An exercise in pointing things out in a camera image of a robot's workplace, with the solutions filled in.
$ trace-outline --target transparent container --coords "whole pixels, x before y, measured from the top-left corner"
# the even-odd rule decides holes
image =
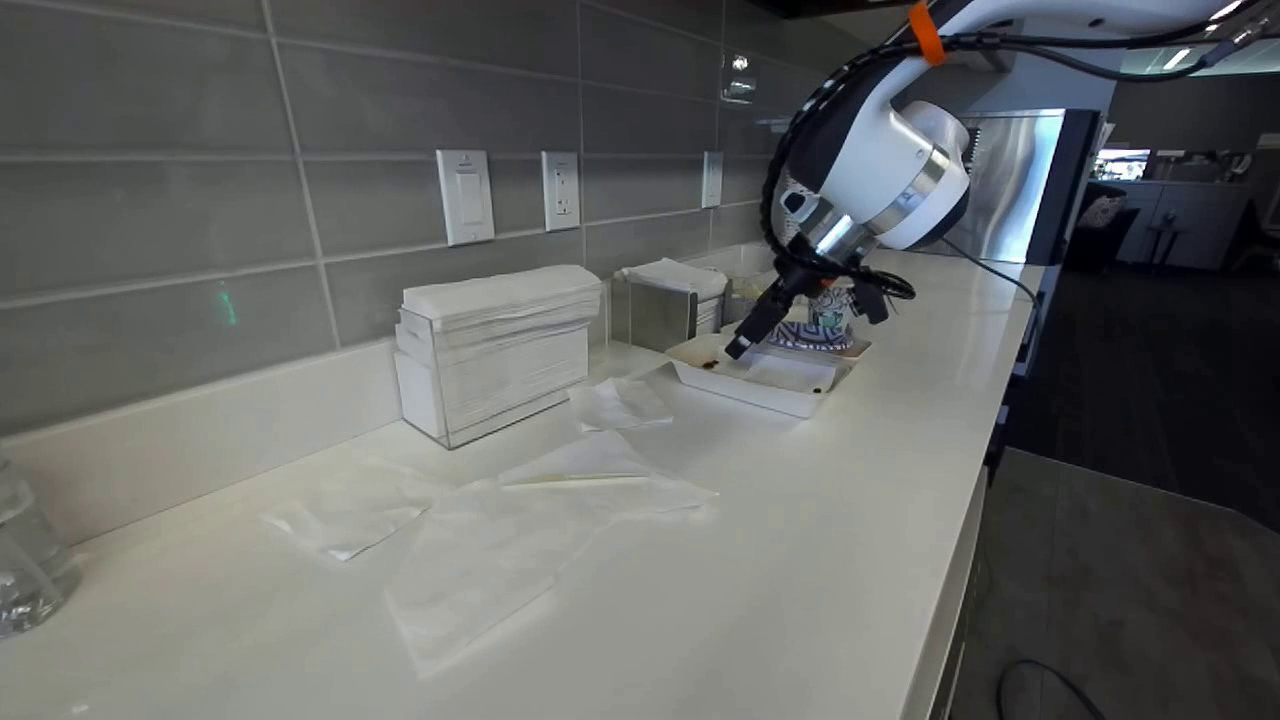
[[[31,486],[0,460],[0,635],[43,623],[72,587],[69,549],[41,516]]]

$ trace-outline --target white countertop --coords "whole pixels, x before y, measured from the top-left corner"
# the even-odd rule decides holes
[[[958,262],[879,267],[910,277],[919,302],[876,329],[815,419],[669,371],[655,384],[677,426],[626,440],[717,490],[717,520],[608,532],[540,613],[443,675],[410,675],[382,613],[408,532],[330,569],[258,511],[373,456],[455,486],[493,475],[570,440],[566,407],[464,452],[391,426],[84,543],[72,603],[0,639],[0,717],[903,717],[1033,306]]]

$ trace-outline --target white robot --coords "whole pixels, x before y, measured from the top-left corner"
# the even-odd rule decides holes
[[[1055,19],[1061,38],[1017,38],[1019,19]],[[793,115],[768,163],[759,231],[775,279],[723,349],[738,360],[828,279],[857,294],[910,296],[910,285],[859,264],[859,245],[910,249],[950,221],[968,196],[964,129],[930,103],[897,113],[897,96],[947,53],[1036,53],[1112,81],[1175,81],[1244,49],[1272,19],[1272,0],[930,0],[906,30],[836,70]],[[1152,49],[1203,38],[1216,44],[1166,77],[1124,77],[1061,49]]]

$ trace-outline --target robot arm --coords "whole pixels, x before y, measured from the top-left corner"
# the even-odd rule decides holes
[[[1078,30],[1061,49],[1138,49],[1203,33],[1203,25],[1256,13],[1263,0],[934,0],[928,19],[934,44],[1033,49],[1028,38],[1004,38],[1017,19],[1061,19]],[[1239,49],[1263,30],[1226,38]],[[930,103],[897,113],[897,96],[928,72],[922,39],[906,30],[879,49],[848,60],[796,113],[768,168],[759,224],[775,249],[775,285],[755,302],[729,358],[759,345],[796,296],[815,296],[828,279],[853,277],[891,296],[910,285],[859,264],[859,245],[910,249],[943,231],[964,213],[968,174],[958,163],[968,131]]]

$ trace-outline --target electrical outlet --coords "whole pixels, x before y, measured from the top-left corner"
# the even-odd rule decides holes
[[[482,151],[437,151],[446,245],[493,240],[493,190]]]
[[[703,208],[723,206],[723,158],[703,151]]]
[[[549,227],[574,227],[581,224],[574,158],[570,151],[544,151],[544,224]]]

